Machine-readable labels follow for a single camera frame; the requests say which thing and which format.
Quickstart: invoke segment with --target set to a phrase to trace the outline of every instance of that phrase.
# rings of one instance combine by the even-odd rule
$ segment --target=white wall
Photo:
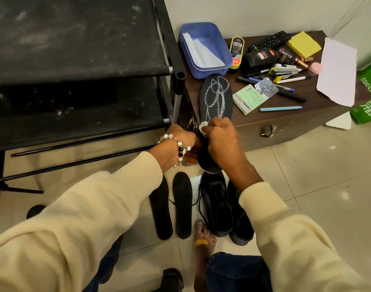
[[[165,0],[177,37],[180,25],[211,21],[224,38],[323,30],[329,34],[357,0]],[[371,5],[335,36],[371,58]]]

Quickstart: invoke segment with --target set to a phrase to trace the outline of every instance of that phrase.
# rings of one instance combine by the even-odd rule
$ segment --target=yellow sponge
[[[287,44],[298,53],[301,58],[310,57],[322,49],[321,46],[304,31],[293,36]]]

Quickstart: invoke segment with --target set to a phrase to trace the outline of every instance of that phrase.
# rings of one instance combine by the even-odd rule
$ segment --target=blue plastic tray
[[[198,39],[206,46],[214,55],[216,55],[225,64],[219,68],[200,68],[195,65],[187,44],[184,41],[183,33],[188,33],[193,40]],[[213,73],[225,75],[227,70],[233,64],[232,55],[222,37],[218,27],[213,23],[186,23],[180,27],[179,32],[180,45],[182,46],[184,56],[194,78],[207,78]]]

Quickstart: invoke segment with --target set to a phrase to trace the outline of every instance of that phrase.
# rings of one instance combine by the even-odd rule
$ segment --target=black fabric shelf
[[[164,125],[152,77],[0,88],[0,151]]]
[[[152,0],[0,0],[0,86],[155,75]]]

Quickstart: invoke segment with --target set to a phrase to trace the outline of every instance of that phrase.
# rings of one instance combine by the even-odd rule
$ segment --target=blue pen
[[[251,79],[251,80],[257,81],[257,82],[260,82],[261,81],[261,79],[259,79],[259,78],[253,78],[253,77],[248,77],[248,78]],[[277,88],[285,89],[285,90],[288,90],[289,92],[295,92],[295,89],[288,88],[288,87],[285,87],[285,86],[276,85],[276,84],[274,84],[274,85]]]
[[[263,107],[260,112],[272,112],[272,111],[287,111],[287,110],[298,110],[303,107]]]

